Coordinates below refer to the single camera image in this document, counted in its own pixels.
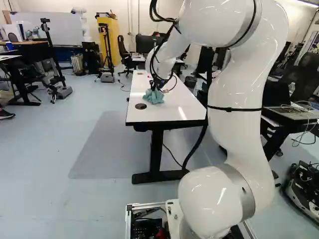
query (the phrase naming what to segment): white robotic arm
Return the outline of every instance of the white robotic arm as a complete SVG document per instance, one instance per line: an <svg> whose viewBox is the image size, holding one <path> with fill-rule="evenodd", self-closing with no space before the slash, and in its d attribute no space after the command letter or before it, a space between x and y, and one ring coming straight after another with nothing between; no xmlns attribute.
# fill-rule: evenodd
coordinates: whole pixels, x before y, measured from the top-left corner
<svg viewBox="0 0 319 239"><path fill-rule="evenodd" d="M178 188L182 239L224 236L273 198L274 180L260 139L264 84L288 35L284 9L273 0L184 0L176 24L156 54L154 71L168 78L190 42L229 47L231 59L208 92L208 123L228 153L224 164L194 170ZM146 69L150 70L154 51Z"/></svg>

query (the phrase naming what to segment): crumpled towel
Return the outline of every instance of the crumpled towel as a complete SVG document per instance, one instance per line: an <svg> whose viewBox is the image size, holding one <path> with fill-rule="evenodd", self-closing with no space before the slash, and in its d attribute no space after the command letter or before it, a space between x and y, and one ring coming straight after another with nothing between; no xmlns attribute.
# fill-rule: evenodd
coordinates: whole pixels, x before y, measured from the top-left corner
<svg viewBox="0 0 319 239"><path fill-rule="evenodd" d="M148 89L145 92L145 95L143 95L143 100L146 100L152 103L153 105L164 103L163 98L164 98L164 94L160 92L158 89L155 89L154 91L152 91L151 89Z"/></svg>

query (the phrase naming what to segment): laptop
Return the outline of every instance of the laptop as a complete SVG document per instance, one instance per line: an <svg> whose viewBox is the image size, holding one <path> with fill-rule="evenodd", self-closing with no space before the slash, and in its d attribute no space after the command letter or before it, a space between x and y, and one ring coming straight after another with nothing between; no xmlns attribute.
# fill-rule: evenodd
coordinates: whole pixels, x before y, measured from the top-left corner
<svg viewBox="0 0 319 239"><path fill-rule="evenodd" d="M263 95L262 115L280 124L315 123L319 113L291 106L287 83L267 81Z"/></svg>

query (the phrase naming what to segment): whiteboard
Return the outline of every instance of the whiteboard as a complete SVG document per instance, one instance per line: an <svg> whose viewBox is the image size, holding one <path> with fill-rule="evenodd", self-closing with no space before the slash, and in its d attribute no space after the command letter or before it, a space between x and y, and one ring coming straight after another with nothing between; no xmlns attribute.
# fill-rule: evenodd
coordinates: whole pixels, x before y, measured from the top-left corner
<svg viewBox="0 0 319 239"><path fill-rule="evenodd" d="M53 45L75 45L82 46L84 37L82 34L81 17L79 14L67 12L11 12L12 24L23 23L32 30L34 27L41 27L41 18L48 18L51 22L47 25L50 28L50 36ZM39 30L41 38L46 38L45 32Z"/></svg>

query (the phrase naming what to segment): shoe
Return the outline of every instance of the shoe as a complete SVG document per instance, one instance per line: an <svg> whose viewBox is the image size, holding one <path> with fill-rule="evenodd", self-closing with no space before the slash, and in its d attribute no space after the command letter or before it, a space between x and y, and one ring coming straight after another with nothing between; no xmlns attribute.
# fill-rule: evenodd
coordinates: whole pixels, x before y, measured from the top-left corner
<svg viewBox="0 0 319 239"><path fill-rule="evenodd" d="M0 120L12 118L12 117L15 117L15 114L11 114L5 110L0 111Z"/></svg>

